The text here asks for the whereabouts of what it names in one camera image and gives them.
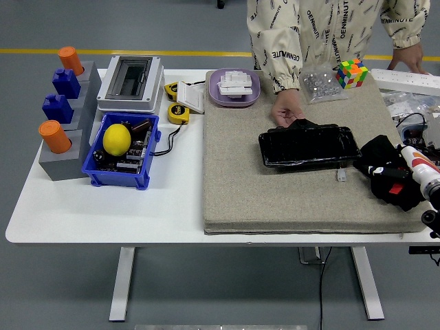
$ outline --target table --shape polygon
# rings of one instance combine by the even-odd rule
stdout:
[[[205,79],[208,70],[165,70],[165,83]],[[159,110],[162,139],[156,151],[167,149],[166,137],[176,126],[166,119],[170,102],[163,96]],[[96,114],[91,141],[102,114]],[[349,246],[370,319],[383,319],[365,246],[436,245],[430,230],[409,234],[219,234],[205,235],[203,199],[204,116],[192,114],[175,138],[173,150],[155,157],[148,190],[101,186],[89,178],[51,181],[38,163],[39,153],[6,230],[16,244],[112,244],[121,246],[110,320],[125,319],[135,247],[152,245],[220,246]]]

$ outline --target yellow tape measure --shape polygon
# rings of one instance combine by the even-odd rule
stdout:
[[[190,109],[179,103],[173,103],[168,107],[168,120],[173,124],[188,124],[190,121]]]
[[[166,97],[170,101],[177,101],[177,82],[173,82],[171,84],[165,85],[165,93]]]

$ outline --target white power strip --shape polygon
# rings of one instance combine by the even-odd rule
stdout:
[[[440,96],[440,77],[409,72],[372,69],[377,86],[393,91]]]

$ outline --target floor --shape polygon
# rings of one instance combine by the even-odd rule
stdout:
[[[55,52],[73,45],[107,67],[103,50],[249,52],[243,0],[0,0],[0,232],[5,232],[41,138],[43,97],[52,91]],[[423,30],[438,56],[440,7]],[[370,55],[391,54],[380,24]],[[252,68],[244,56],[161,56],[166,69]],[[387,60],[365,60],[386,68]],[[424,67],[440,75],[440,62]],[[440,269],[405,246],[367,249],[386,319],[366,319],[349,248],[333,249],[323,283],[323,329],[438,329]],[[0,328],[134,329],[135,325],[307,325],[319,328],[319,266],[281,247],[139,249],[125,323],[108,321],[119,248],[16,246],[0,239]]]

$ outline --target black cloth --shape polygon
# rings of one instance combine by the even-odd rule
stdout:
[[[412,175],[405,179],[397,179],[385,175],[372,175],[368,172],[368,166],[403,169],[410,172],[405,159],[386,135],[375,137],[360,150],[362,156],[353,165],[370,178],[371,192],[378,199],[399,206],[403,211],[408,211],[425,200],[421,194],[420,185]]]

